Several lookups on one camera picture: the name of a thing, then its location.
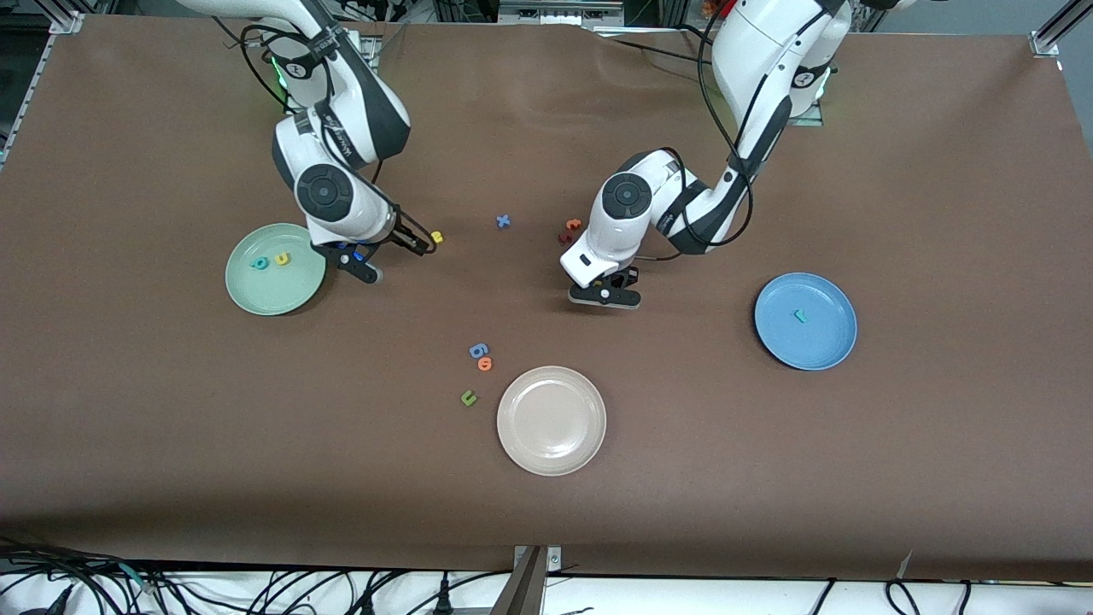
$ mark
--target brown paper surface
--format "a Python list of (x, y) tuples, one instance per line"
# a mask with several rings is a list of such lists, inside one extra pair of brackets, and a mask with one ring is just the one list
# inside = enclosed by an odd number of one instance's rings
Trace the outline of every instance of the brown paper surface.
[[(381, 72), (413, 132), (379, 185), (446, 240), (271, 319), (224, 263), (302, 215), (278, 109), (223, 39), (92, 16), (46, 67), (0, 174), (3, 533), (218, 561), (504, 568), (555, 543), (585, 572), (886, 578), (910, 549), (917, 577), (1093, 570), (1093, 165), (1023, 38), (848, 38), (748, 232), (642, 265), (622, 312), (566, 300), (555, 235), (635, 152), (721, 170), (692, 67), (567, 26), (408, 27)], [(798, 270), (857, 311), (827, 372), (753, 329)], [(544, 365), (608, 409), (562, 478), (495, 430)]]

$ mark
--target wire bundle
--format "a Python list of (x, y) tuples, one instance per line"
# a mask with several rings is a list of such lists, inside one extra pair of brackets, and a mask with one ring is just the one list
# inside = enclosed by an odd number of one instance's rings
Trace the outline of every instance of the wire bundle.
[[(141, 598), (152, 601), (156, 612), (162, 614), (180, 612), (185, 615), (198, 615), (193, 606), (203, 604), (246, 615), (293, 615), (299, 613), (318, 615), (315, 607), (304, 601), (324, 586), (339, 580), (344, 580), (351, 590), (350, 606), (344, 615), (374, 615), (373, 599), (376, 593), (395, 579), (409, 572), (409, 570), (375, 570), (369, 576), (364, 592), (357, 596), (351, 573), (362, 571), (360, 569), (301, 567), (274, 571), (270, 573), (266, 587), (254, 596), (250, 603), (247, 606), (242, 606), (209, 598), (191, 587), (192, 582), (169, 577), (160, 565), (152, 561), (124, 560), (108, 555), (25, 544), (9, 539), (0, 539), (0, 560), (8, 560), (12, 565), (12, 568), (0, 572), (0, 578), (19, 577), (14, 582), (0, 588), (0, 596), (27, 579), (46, 576), (50, 581), (69, 580), (75, 587), (86, 587), (95, 596), (101, 615), (139, 615), (142, 613), (138, 604)], [(438, 591), (413, 607), (408, 615), (412, 615), (418, 610), (428, 605), (442, 594), (447, 595), (450, 590), (479, 579), (506, 573), (508, 572), (482, 572), (451, 583), (450, 587)], [(287, 606), (274, 607), (278, 599), (287, 598), (286, 592), (293, 588), (296, 588), (296, 591), (303, 591)], [(109, 590), (120, 592), (124, 600), (120, 602), (115, 600)], [(172, 603), (177, 605), (174, 611), (169, 607)]]

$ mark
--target metal frame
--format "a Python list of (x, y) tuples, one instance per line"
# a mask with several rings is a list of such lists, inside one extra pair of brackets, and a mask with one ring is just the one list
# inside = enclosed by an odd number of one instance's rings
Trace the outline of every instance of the metal frame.
[(23, 95), (23, 102), (19, 105), (19, 114), (15, 116), (15, 121), (11, 122), (11, 133), (8, 134), (8, 140), (3, 143), (3, 150), (0, 151), (0, 170), (3, 169), (3, 165), (8, 161), (8, 152), (11, 151), (12, 145), (15, 143), (15, 134), (19, 132), (20, 125), (23, 123), (23, 116), (26, 115), (26, 109), (31, 105), (31, 96), (34, 95), (34, 88), (38, 86), (38, 79), (42, 76), (42, 71), (46, 69), (46, 60), (49, 59), (49, 54), (54, 50), (54, 42), (56, 39), (57, 35), (49, 36), (49, 40), (46, 42), (46, 48), (42, 50), (42, 57), (38, 59), (38, 66), (34, 67), (34, 76), (31, 78), (31, 85), (26, 88), (26, 94)]
[(513, 570), (505, 588), (501, 590), (497, 602), (490, 610), (490, 615), (540, 615), (543, 608), (543, 590), (546, 586), (546, 567), (550, 565), (550, 549), (553, 547), (524, 547), (522, 554), (517, 554), (519, 563)]
[(1039, 58), (1059, 55), (1058, 43), (1093, 12), (1093, 0), (1068, 0), (1058, 13), (1029, 35), (1033, 54)]
[(50, 34), (73, 34), (80, 31), (85, 13), (110, 13), (117, 0), (34, 0), (52, 25)]
[(621, 0), (501, 0), (497, 23), (567, 23), (593, 29), (623, 27), (626, 20)]

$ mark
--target black connector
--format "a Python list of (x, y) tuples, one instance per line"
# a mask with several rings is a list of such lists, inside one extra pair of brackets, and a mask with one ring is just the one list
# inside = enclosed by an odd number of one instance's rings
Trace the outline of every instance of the black connector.
[(68, 596), (72, 593), (72, 586), (64, 588), (61, 595), (57, 596), (57, 600), (49, 605), (46, 610), (46, 615), (64, 615), (64, 608), (68, 606)]
[(448, 573), (445, 572), (444, 578), (440, 579), (440, 591), (436, 593), (436, 607), (433, 608), (433, 615), (451, 615), (455, 611), (451, 607), (451, 600), (448, 598)]

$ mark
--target cable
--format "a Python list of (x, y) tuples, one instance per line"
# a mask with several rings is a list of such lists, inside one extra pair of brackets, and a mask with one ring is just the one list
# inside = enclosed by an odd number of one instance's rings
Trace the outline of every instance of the cable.
[[(369, 578), (368, 587), (365, 588), (364, 593), (361, 594), (361, 598), (356, 599), (356, 602), (354, 602), (353, 605), (349, 607), (349, 611), (345, 612), (345, 615), (353, 615), (357, 611), (365, 611), (365, 610), (371, 612), (372, 596), (375, 595), (375, 593), (378, 592), (380, 588), (391, 582), (392, 580), (401, 577), (402, 575), (406, 575), (407, 572), (408, 572), (407, 570), (395, 570), (388, 572), (387, 576), (380, 579), (378, 582), (376, 582), (375, 586), (372, 584), (372, 579)], [(373, 572), (372, 578), (375, 578), (375, 576), (376, 572)]]
[[(261, 598), (261, 594), (259, 593), (258, 596), (255, 598), (255, 602), (252, 602), (250, 604), (250, 607), (247, 610), (247, 613), (266, 613), (266, 610), (269, 608), (269, 606), (272, 605), (273, 602), (277, 601), (277, 598), (279, 595), (283, 594), (285, 591), (287, 591), (289, 588), (291, 588), (292, 586), (295, 586), (296, 583), (303, 581), (304, 579), (310, 577), (312, 575), (317, 575), (317, 573), (318, 573), (318, 570), (308, 570), (308, 571), (304, 572), (303, 575), (301, 575), (299, 577), (296, 577), (292, 581), (289, 581), (287, 583), (285, 583), (283, 588), (281, 588), (280, 590), (278, 590), (272, 595), (268, 591), (266, 591), (266, 599), (265, 599), (265, 602), (262, 604), (262, 608), (261, 608), (261, 611), (257, 611), (256, 612), (256, 611), (254, 611), (255, 605), (258, 604), (258, 599)], [(281, 577), (281, 579), (279, 579), (279, 580), (283, 580), (289, 575), (291, 575), (291, 572), (285, 572), (285, 575), (283, 577)]]
[(706, 38), (706, 36), (702, 33), (701, 29), (698, 29), (697, 27), (695, 27), (695, 26), (693, 26), (693, 25), (691, 25), (689, 23), (681, 23), (681, 24), (678, 24), (678, 25), (673, 25), (672, 29), (682, 29), (682, 31), (690, 32), (691, 34), (697, 36), (698, 38), (702, 38), (703, 40), (705, 40), (706, 45), (713, 45), (714, 44), (713, 40), (710, 40), (709, 38)]
[(4, 589), (0, 590), (0, 595), (3, 595), (3, 594), (5, 594), (5, 593), (8, 593), (8, 592), (9, 592), (9, 591), (10, 591), (10, 590), (11, 590), (12, 588), (14, 588), (15, 586), (17, 586), (17, 584), (22, 583), (23, 581), (25, 581), (25, 580), (27, 580), (27, 579), (31, 579), (31, 578), (33, 578), (33, 577), (37, 577), (38, 575), (39, 575), (39, 572), (27, 572), (27, 573), (26, 573), (26, 575), (24, 575), (24, 576), (23, 576), (22, 578), (20, 578), (20, 579), (16, 579), (16, 580), (15, 580), (15, 582), (13, 582), (12, 584), (10, 584), (10, 586), (8, 586), (7, 588), (4, 588)]
[(892, 606), (892, 611), (895, 611), (900, 615), (908, 615), (907, 612), (905, 612), (903, 608), (900, 608), (898, 606), (895, 605), (895, 600), (892, 599), (892, 588), (893, 587), (896, 587), (896, 588), (900, 588), (901, 590), (903, 590), (903, 595), (907, 596), (907, 602), (910, 603), (910, 608), (915, 613), (915, 615), (922, 615), (918, 611), (918, 605), (915, 604), (915, 599), (912, 598), (910, 591), (907, 589), (907, 586), (904, 586), (903, 581), (901, 581), (898, 579), (892, 580), (892, 581), (889, 581), (889, 582), (884, 583), (884, 598), (888, 599), (889, 604)]
[[(287, 93), (285, 93), (285, 95), (284, 95), (283, 98), (280, 95), (278, 95), (278, 93), (274, 92), (273, 88), (270, 87), (269, 84), (266, 83), (266, 80), (262, 79), (262, 75), (258, 73), (258, 69), (255, 68), (255, 63), (250, 60), (250, 54), (248, 52), (248, 49), (249, 49), (248, 44), (250, 42), (247, 40), (247, 34), (249, 34), (251, 32), (255, 32), (255, 31), (266, 32), (266, 33), (273, 34), (273, 36), (271, 36), (271, 37), (269, 37), (267, 39), (262, 39), (259, 43), (260, 46), (267, 47), (267, 48), (269, 47), (269, 45), (271, 43), (273, 43), (274, 40), (277, 40), (279, 38), (287, 38), (290, 40), (294, 40), (296, 43), (299, 43), (301, 45), (307, 45), (307, 43), (308, 43), (307, 37), (305, 37), (302, 34), (295, 33), (295, 32), (285, 32), (283, 29), (278, 29), (275, 27), (269, 27), (269, 26), (261, 25), (261, 24), (250, 24), (250, 25), (244, 27), (239, 32), (239, 36), (238, 36), (239, 51), (243, 54), (243, 59), (247, 62), (247, 68), (250, 69), (250, 73), (255, 75), (255, 79), (257, 79), (258, 83), (260, 83), (262, 85), (262, 88), (266, 90), (267, 92), (269, 92), (270, 96), (273, 96), (274, 100), (277, 100), (278, 103), (280, 103), (282, 107), (285, 107), (286, 103), (287, 103), (287, 98), (289, 98)], [(322, 68), (324, 68), (324, 70), (327, 70), (328, 73), (329, 73), (329, 69), (326, 68), (326, 62), (322, 63)]]
[[(709, 37), (709, 33), (714, 29), (714, 24), (717, 22), (718, 15), (721, 14), (721, 11), (725, 9), (725, 7), (730, 1), (731, 0), (721, 0), (718, 3), (717, 9), (714, 10), (714, 14), (712, 14), (709, 16), (709, 21), (706, 22), (706, 29), (703, 31), (702, 36), (700, 36), (700, 40), (698, 40), (698, 54), (697, 54), (697, 57), (698, 57), (700, 60), (702, 59), (703, 54), (706, 50), (706, 45), (707, 44), (712, 45), (712, 43), (710, 43), (712, 39)], [(816, 19), (819, 19), (819, 15), (816, 17), (813, 17), (813, 20), (811, 22), (809, 22), (809, 24), (807, 24), (806, 27), (802, 28), (802, 29), (807, 29), (808, 25), (811, 25), (812, 23), (814, 23)], [(755, 196), (754, 196), (754, 192), (753, 192), (753, 189), (752, 189), (752, 182), (751, 182), (751, 177), (749, 175), (749, 169), (747, 168), (747, 165), (744, 164), (744, 158), (740, 155), (740, 151), (737, 149), (737, 145), (739, 144), (739, 142), (733, 142), (732, 139), (729, 138), (728, 130), (725, 129), (725, 125), (721, 122), (721, 118), (717, 115), (717, 109), (714, 108), (714, 103), (709, 99), (709, 92), (706, 90), (706, 75), (705, 75), (705, 71), (702, 69), (702, 62), (701, 61), (696, 61), (695, 66), (696, 66), (697, 71), (698, 71), (698, 88), (702, 90), (702, 99), (703, 99), (703, 102), (706, 103), (706, 109), (709, 110), (709, 116), (714, 119), (714, 123), (717, 125), (718, 132), (721, 133), (721, 137), (725, 139), (726, 144), (729, 145), (729, 151), (732, 154), (732, 156), (729, 159), (731, 161), (731, 159), (734, 158), (737, 161), (737, 165), (740, 167), (738, 172), (744, 178), (744, 190), (745, 190), (745, 193), (748, 196), (748, 213), (744, 215), (743, 223), (740, 225), (739, 228), (737, 228), (736, 233), (733, 233), (732, 235), (730, 235), (728, 238), (725, 238), (725, 239), (719, 240), (719, 241), (708, 241), (708, 240), (700, 237), (698, 234), (695, 233), (694, 228), (691, 226), (691, 221), (687, 218), (686, 208), (683, 209), (683, 211), (682, 211), (682, 213), (683, 213), (683, 227), (687, 229), (687, 233), (691, 235), (691, 238), (693, 238), (696, 243), (698, 243), (701, 245), (705, 245), (706, 247), (719, 247), (719, 246), (732, 243), (733, 240), (736, 240), (737, 238), (739, 238), (740, 235), (742, 235), (743, 232), (748, 228), (748, 225), (751, 223), (752, 212), (755, 209)], [(759, 96), (759, 88), (756, 87), (755, 93), (752, 95), (752, 100), (754, 100), (755, 98), (757, 98), (757, 96)], [(741, 121), (740, 122), (740, 134), (743, 134), (743, 129), (744, 129), (744, 121)], [(680, 162), (680, 167), (681, 167), (681, 170), (682, 170), (682, 168), (683, 168), (682, 158), (678, 158), (678, 159)]]
[(961, 584), (964, 586), (964, 596), (960, 600), (956, 615), (964, 615), (964, 610), (967, 608), (967, 601), (972, 598), (972, 581), (961, 581)]
[(637, 19), (642, 16), (642, 13), (644, 13), (645, 10), (648, 9), (649, 4), (651, 4), (651, 3), (653, 3), (653, 0), (645, 0), (645, 4), (640, 9), (638, 9), (636, 13), (634, 13), (634, 19), (631, 20), (630, 23), (623, 24), (623, 27), (628, 27), (628, 26), (634, 25), (634, 22), (636, 22)]
[[(631, 43), (630, 40), (619, 40), (618, 38), (612, 38), (615, 43), (620, 45), (625, 45), (627, 47), (634, 47), (635, 49), (645, 49), (646, 51), (653, 51), (654, 54), (661, 54), (663, 56), (671, 56), (673, 58), (680, 58), (681, 60), (691, 60), (692, 62), (698, 61), (698, 58), (693, 56), (685, 56), (683, 54), (677, 54), (675, 51), (669, 51), (668, 49), (659, 49), (657, 47), (649, 47), (648, 45), (642, 45), (640, 43)], [(710, 63), (709, 60), (702, 60), (702, 63)]]
[(235, 611), (236, 613), (246, 613), (247, 612), (247, 608), (245, 606), (237, 606), (235, 604), (228, 604), (226, 602), (221, 602), (219, 600), (213, 600), (213, 599), (211, 599), (209, 596), (201, 595), (197, 591), (195, 591), (193, 589), (191, 589), (189, 586), (187, 586), (186, 583), (178, 583), (178, 587), (181, 588), (181, 589), (184, 589), (184, 590), (186, 590), (187, 592), (190, 593), (190, 595), (192, 595), (193, 598), (200, 600), (201, 602), (203, 602), (205, 604), (211, 604), (213, 606), (220, 606), (221, 608), (227, 608), (228, 611)]
[[(458, 588), (459, 586), (466, 586), (467, 583), (470, 583), (472, 581), (478, 581), (479, 579), (485, 579), (486, 577), (495, 577), (497, 575), (508, 575), (508, 573), (510, 573), (509, 570), (498, 570), (496, 572), (482, 572), (481, 575), (475, 575), (473, 577), (468, 577), (468, 578), (463, 579), (462, 581), (457, 581), (455, 583), (451, 583), (448, 587), (448, 591), (451, 591), (451, 590)], [(425, 599), (418, 606), (414, 606), (413, 608), (411, 608), (410, 611), (408, 611), (407, 615), (413, 615), (419, 610), (428, 606), (430, 602), (433, 602), (434, 600), (438, 599), (439, 596), (440, 596), (440, 592), (436, 592), (435, 594), (433, 594), (433, 595), (428, 596), (427, 599)]]
[(433, 607), (433, 615), (451, 615), (456, 612), (451, 607), (451, 596), (448, 594), (448, 590), (451, 588), (448, 586), (448, 571), (444, 571), (444, 577), (440, 578), (440, 590), (437, 592), (436, 606)]
[(835, 579), (827, 579), (827, 586), (824, 587), (822, 592), (820, 592), (820, 600), (818, 600), (816, 605), (812, 607), (812, 613), (810, 615), (820, 615), (820, 610), (823, 608), (823, 602), (827, 600), (827, 594), (831, 593), (831, 589), (834, 587)]
[(650, 260), (650, 261), (661, 261), (662, 262), (665, 260), (674, 260), (674, 259), (679, 258), (680, 256), (683, 256), (683, 252), (679, 251), (679, 250), (675, 250), (675, 253), (673, 253), (671, 256), (642, 256), (640, 253), (638, 253), (637, 256), (634, 257), (634, 260)]
[[(24, 560), (38, 564), (40, 565), (38, 569), (39, 573), (46, 572), (47, 575), (51, 575), (52, 572), (58, 572), (62, 573), (60, 575), (61, 578), (77, 579), (91, 590), (95, 596), (101, 615), (106, 615), (107, 607), (116, 615), (126, 615), (126, 612), (121, 611), (121, 607), (118, 606), (109, 592), (92, 578), (92, 575), (98, 573), (97, 570), (93, 569), (93, 564), (120, 565), (124, 564), (122, 560), (107, 556), (85, 554), (73, 549), (49, 547), (46, 545), (28, 545), (12, 539), (0, 537), (0, 542), (5, 543), (4, 546), (0, 547), (0, 558), (5, 558), (16, 564)], [(31, 570), (31, 568), (24, 568), (12, 572), (24, 573)], [(136, 596), (131, 592), (127, 592), (122, 586), (119, 587), (122, 590), (122, 594), (126, 594), (133, 602), (136, 601)]]
[(224, 34), (228, 35), (232, 38), (232, 40), (235, 40), (236, 45), (243, 45), (243, 39), (236, 36), (234, 32), (228, 29), (227, 26), (224, 25), (224, 22), (220, 21), (220, 17), (213, 16), (212, 21), (216, 22), (216, 25), (219, 25), (220, 28), (224, 31)]
[(336, 573), (327, 577), (326, 579), (319, 581), (314, 587), (312, 587), (312, 589), (309, 589), (306, 592), (304, 592), (304, 593), (299, 594), (298, 596), (296, 596), (296, 600), (294, 600), (289, 605), (289, 607), (285, 608), (284, 615), (291, 615), (291, 613), (293, 612), (293, 610), (296, 608), (296, 605), (299, 604), (305, 598), (307, 598), (308, 595), (310, 595), (312, 592), (314, 592), (315, 590), (321, 588), (322, 586), (329, 583), (330, 581), (333, 581), (334, 579), (338, 579), (340, 577), (346, 577), (346, 576), (349, 576), (349, 571), (348, 570), (342, 570), (341, 572), (336, 572)]

